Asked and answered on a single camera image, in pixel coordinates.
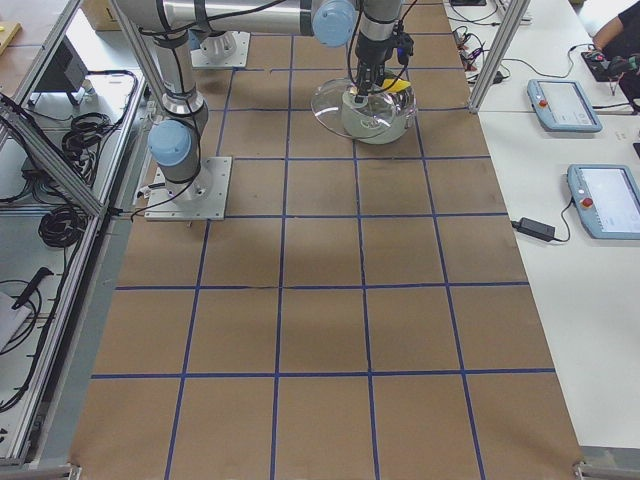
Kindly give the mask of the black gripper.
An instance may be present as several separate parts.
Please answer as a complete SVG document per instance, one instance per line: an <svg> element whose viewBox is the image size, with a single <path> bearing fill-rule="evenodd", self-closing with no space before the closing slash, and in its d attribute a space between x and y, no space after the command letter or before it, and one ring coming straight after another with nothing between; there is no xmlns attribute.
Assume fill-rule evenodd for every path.
<svg viewBox="0 0 640 480"><path fill-rule="evenodd" d="M383 68L392 56L394 40L389 37L384 40L372 40L359 32L356 43L357 76L355 86L357 93L355 102L362 104L366 97L376 91L378 70Z"/></svg>

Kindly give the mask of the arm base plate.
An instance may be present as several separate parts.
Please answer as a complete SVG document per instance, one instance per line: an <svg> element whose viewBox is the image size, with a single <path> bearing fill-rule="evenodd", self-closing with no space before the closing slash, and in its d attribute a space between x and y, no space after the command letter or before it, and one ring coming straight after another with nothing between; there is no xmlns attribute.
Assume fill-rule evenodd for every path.
<svg viewBox="0 0 640 480"><path fill-rule="evenodd" d="M195 69L244 68L247 64L250 34L228 31L199 41L190 36L191 61Z"/></svg>
<svg viewBox="0 0 640 480"><path fill-rule="evenodd" d="M155 182L165 185L149 195L151 207L143 212L149 221L223 220L232 170L231 157L208 157L201 161L201 171L194 183L182 194L178 185L165 184L159 167Z"/></svg>

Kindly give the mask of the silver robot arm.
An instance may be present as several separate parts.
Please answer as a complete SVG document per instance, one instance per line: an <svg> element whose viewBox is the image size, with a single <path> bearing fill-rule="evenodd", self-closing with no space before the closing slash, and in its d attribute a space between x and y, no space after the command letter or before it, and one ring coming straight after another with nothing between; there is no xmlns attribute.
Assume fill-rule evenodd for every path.
<svg viewBox="0 0 640 480"><path fill-rule="evenodd" d="M189 31L189 40L193 50L200 50L206 57L212 59L227 58L237 49L234 35L229 31L207 33L192 29Z"/></svg>
<svg viewBox="0 0 640 480"><path fill-rule="evenodd" d="M149 216L167 220L222 217L228 157L205 159L200 141L208 107L193 77L190 36L228 39L234 32L296 34L322 45L350 47L348 75L318 87L316 119L329 131L367 144L396 141L413 119L413 93L386 68L406 65L413 42L403 28L399 1L118 1L116 9L140 35L152 38L164 85L166 119L151 128L148 148L164 177L165 195ZM206 207L215 205L215 211Z"/></svg>

